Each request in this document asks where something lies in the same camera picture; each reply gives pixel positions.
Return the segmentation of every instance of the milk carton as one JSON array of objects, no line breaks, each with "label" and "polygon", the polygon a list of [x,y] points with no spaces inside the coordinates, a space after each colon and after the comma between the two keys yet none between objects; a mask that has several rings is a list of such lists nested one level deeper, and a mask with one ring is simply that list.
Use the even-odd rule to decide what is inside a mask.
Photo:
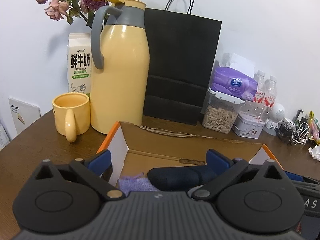
[{"label": "milk carton", "polygon": [[67,47],[69,92],[80,92],[90,96],[91,47],[90,33],[70,33]]}]

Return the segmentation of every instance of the blue gripper pad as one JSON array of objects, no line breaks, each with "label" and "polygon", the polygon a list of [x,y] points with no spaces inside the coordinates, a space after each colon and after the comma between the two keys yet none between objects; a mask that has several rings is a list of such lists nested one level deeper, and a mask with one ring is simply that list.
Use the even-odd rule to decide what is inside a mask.
[{"label": "blue gripper pad", "polygon": [[285,174],[287,174],[289,179],[296,180],[296,181],[302,181],[302,182],[304,181],[303,177],[300,175],[297,175],[297,174],[294,174],[294,173],[291,173],[288,171],[285,171]]},{"label": "blue gripper pad", "polygon": [[109,150],[102,150],[85,163],[85,166],[97,176],[105,172],[110,165],[111,152]]},{"label": "blue gripper pad", "polygon": [[213,149],[207,151],[206,162],[218,176],[234,164],[232,160]]}]

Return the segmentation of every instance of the wooden table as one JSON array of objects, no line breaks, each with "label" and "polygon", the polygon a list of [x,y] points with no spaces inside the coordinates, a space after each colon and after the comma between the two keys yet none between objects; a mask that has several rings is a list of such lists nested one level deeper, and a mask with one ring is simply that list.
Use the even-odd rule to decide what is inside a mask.
[{"label": "wooden table", "polygon": [[[264,131],[255,140],[239,137],[233,131],[229,134],[215,132],[203,128],[199,123],[192,126],[148,116],[143,117],[142,125],[214,138],[264,143],[285,170],[320,179],[320,163],[309,155],[308,146],[288,146]],[[41,160],[50,159],[58,164],[68,163],[78,157],[88,158],[97,152],[104,138],[104,134],[91,127],[78,136],[75,143],[70,144],[55,130],[50,111],[9,143],[0,152],[0,240],[10,239],[19,232],[12,213],[12,202]]]}]

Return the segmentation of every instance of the sunflower seeds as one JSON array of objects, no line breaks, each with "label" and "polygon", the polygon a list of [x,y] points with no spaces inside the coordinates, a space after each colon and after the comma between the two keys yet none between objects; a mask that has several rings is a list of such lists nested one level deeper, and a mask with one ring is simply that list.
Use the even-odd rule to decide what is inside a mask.
[{"label": "sunflower seeds", "polygon": [[215,131],[229,133],[237,115],[237,112],[231,106],[221,108],[221,106],[209,104],[202,125]]}]

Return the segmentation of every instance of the water bottle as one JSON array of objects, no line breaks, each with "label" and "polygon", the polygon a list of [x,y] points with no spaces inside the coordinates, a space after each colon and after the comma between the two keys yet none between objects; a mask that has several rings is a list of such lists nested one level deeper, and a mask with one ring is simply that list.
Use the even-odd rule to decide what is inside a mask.
[{"label": "water bottle", "polygon": [[262,103],[265,90],[264,90],[264,76],[265,73],[261,70],[258,70],[257,74],[254,75],[254,80],[258,82],[258,89],[254,95],[253,101],[257,103]]},{"label": "water bottle", "polygon": [[270,76],[269,80],[266,80],[264,89],[265,89],[265,95],[263,98],[262,103],[265,106],[272,107],[277,96],[277,79],[274,76]]}]

